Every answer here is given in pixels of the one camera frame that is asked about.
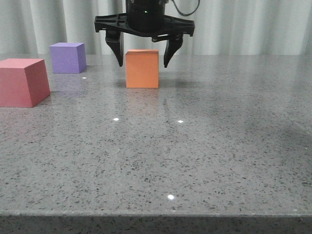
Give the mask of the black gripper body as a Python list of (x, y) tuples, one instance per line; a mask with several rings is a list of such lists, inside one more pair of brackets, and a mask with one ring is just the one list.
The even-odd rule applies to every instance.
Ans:
[(104, 30), (114, 36), (123, 32), (151, 38), (152, 42), (193, 36), (194, 21), (165, 15), (167, 3), (167, 0), (127, 0), (125, 13), (96, 16), (95, 31)]

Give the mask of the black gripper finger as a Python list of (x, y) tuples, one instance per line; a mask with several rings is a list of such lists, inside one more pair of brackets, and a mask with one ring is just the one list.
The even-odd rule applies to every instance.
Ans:
[(166, 49), (164, 53), (164, 67), (167, 68), (170, 59), (181, 48), (183, 44), (183, 35), (171, 35), (166, 43)]
[(123, 33), (120, 31), (106, 31), (105, 36), (106, 44), (112, 49), (114, 52), (119, 66), (123, 66), (123, 53), (124, 53), (124, 46), (123, 46)]

